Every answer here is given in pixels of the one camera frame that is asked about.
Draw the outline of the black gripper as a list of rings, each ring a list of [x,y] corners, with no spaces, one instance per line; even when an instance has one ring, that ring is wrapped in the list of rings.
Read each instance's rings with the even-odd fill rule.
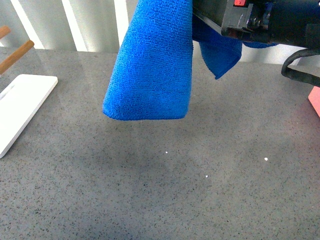
[[[194,0],[193,13],[224,37],[302,48],[320,46],[318,0]]]

